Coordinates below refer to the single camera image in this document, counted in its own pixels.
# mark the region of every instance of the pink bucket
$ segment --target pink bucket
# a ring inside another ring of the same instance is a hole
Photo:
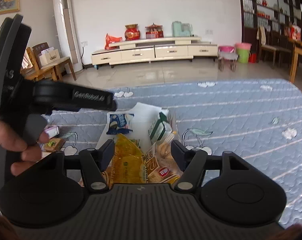
[[[233,46],[219,46],[218,51],[232,53],[232,52],[234,52],[234,47]]]
[[[235,46],[236,46],[237,49],[250,50],[252,44],[251,43],[236,43]]]

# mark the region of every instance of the wall outlet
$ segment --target wall outlet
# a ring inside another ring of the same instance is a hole
[[[88,46],[88,41],[82,41],[82,42],[81,42],[81,46],[82,46],[82,47]]]
[[[207,34],[207,35],[213,35],[213,30],[207,29],[207,30],[205,30],[205,34]]]

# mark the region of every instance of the glossy floor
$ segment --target glossy floor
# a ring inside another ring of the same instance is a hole
[[[196,58],[189,60],[168,60],[152,63],[133,63],[100,66],[98,70],[89,68],[76,72],[77,80],[74,81],[70,74],[63,77],[64,82],[75,83],[93,88],[124,88],[140,85],[216,81],[225,79],[255,79],[255,78],[283,78],[288,80],[289,69],[287,65],[282,68],[271,68],[271,62],[256,64],[237,63],[235,72],[228,65],[221,72],[209,58]],[[302,91],[302,65],[300,65],[295,85]]]

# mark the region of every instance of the bed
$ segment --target bed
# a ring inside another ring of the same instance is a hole
[[[117,99],[119,110],[137,102],[168,108],[187,147],[205,147],[214,155],[233,151],[272,178],[287,195],[281,224],[302,224],[302,92],[297,87],[269,79],[152,85],[123,92],[128,97]],[[56,111],[46,118],[60,126],[66,154],[95,148],[107,123],[105,112],[90,109]]]

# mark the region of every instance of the white tower air conditioner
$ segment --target white tower air conditioner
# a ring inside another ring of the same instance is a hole
[[[53,0],[55,22],[63,57],[70,57],[74,72],[82,69],[82,63],[75,35],[71,0]],[[71,71],[66,65],[67,73]]]

